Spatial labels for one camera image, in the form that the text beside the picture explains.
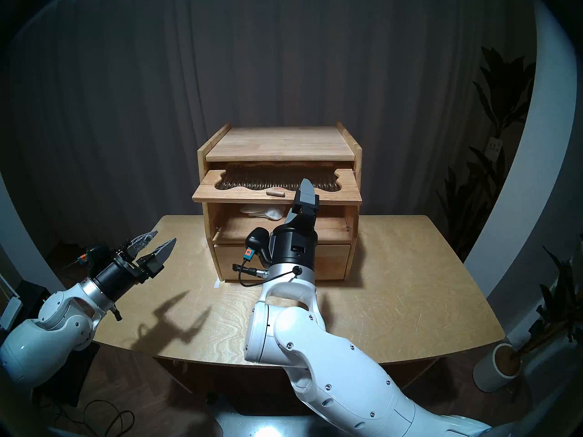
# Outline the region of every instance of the wooden top board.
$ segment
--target wooden top board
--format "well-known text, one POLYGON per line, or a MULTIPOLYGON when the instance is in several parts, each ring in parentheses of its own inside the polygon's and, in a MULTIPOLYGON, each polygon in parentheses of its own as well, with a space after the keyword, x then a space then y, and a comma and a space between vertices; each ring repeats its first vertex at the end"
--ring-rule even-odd
MULTIPOLYGON (((216 284, 202 216, 164 216, 142 256, 176 237, 155 279, 132 287, 95 340, 151 356, 249 365, 243 345, 261 287, 216 284)), ((347 281, 318 282, 327 331, 378 363, 443 356, 504 338, 486 299, 426 216, 360 216, 347 281)), ((295 301, 270 298, 280 306, 295 301)))
POLYGON ((336 127, 232 128, 206 161, 354 161, 336 127))

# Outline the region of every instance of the wooden cabinet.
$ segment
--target wooden cabinet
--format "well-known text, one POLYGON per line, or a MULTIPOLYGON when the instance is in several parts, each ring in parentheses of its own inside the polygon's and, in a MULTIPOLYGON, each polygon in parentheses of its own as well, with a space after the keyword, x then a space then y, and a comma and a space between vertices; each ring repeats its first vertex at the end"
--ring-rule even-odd
MULTIPOLYGON (((285 197, 278 197, 268 195, 264 186, 269 186, 269 177, 291 185, 304 173, 306 178, 312 174, 332 178, 314 183, 320 196, 316 280, 344 279, 350 273, 358 234, 361 161, 362 149, 341 123, 300 128, 223 126, 198 150, 201 183, 192 196, 202 202, 206 240, 219 279, 237 279, 232 265, 241 263, 245 238, 255 227, 271 232, 284 222, 251 218, 240 211, 241 204, 285 205, 285 216, 295 189, 284 187, 285 197), (244 172, 241 181, 226 185, 235 169, 244 172)), ((260 267, 255 259, 248 265, 260 267)))

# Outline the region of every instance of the white cloth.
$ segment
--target white cloth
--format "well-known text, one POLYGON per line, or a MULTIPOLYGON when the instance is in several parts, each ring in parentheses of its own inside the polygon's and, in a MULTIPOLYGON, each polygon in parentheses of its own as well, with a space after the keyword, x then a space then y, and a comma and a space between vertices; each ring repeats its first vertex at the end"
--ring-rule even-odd
POLYGON ((241 212, 251 217, 266 217, 272 221, 279 221, 285 213, 285 205, 256 205, 248 203, 241 207, 241 212))

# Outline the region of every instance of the drawer front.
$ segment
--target drawer front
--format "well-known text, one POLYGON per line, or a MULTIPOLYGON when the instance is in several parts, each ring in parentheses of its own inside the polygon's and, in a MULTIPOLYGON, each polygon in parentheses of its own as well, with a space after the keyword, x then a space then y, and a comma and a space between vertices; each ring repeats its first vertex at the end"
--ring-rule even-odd
MULTIPOLYGON (((219 267, 221 274, 223 275, 223 279, 237 280, 238 273, 233 271, 233 264, 241 264, 243 261, 243 254, 245 253, 245 246, 215 245, 215 252, 219 260, 219 267)), ((316 258, 314 266, 316 280, 343 279, 344 271, 346 270, 346 263, 348 262, 349 252, 350 244, 329 244, 316 246, 316 258)), ((247 262, 245 266, 263 269, 257 256, 254 256, 251 262, 247 262)), ((241 279, 261 281, 261 279, 248 276, 247 274, 242 274, 241 279)))
MULTIPOLYGON (((292 204, 295 191, 286 192, 285 197, 268 196, 265 189, 255 191, 243 186, 231 189, 217 189, 215 185, 222 179, 225 170, 210 170, 202 179, 201 185, 192 196, 195 202, 219 202, 219 203, 285 203, 292 204)), ((328 192, 315 188, 320 196, 320 205, 360 205, 362 198, 356 185, 356 178, 352 169, 336 169, 335 171, 340 185, 340 191, 328 192)))

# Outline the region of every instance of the cable connector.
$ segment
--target cable connector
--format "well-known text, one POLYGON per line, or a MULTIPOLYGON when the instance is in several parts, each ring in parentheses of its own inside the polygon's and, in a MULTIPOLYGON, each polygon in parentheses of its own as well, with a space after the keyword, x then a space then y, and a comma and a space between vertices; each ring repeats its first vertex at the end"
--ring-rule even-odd
POLYGON ((253 249, 251 249, 250 247, 248 247, 247 250, 245 251, 245 255, 243 255, 243 258, 245 260, 247 260, 248 262, 250 262, 254 255, 255 255, 255 251, 253 249))

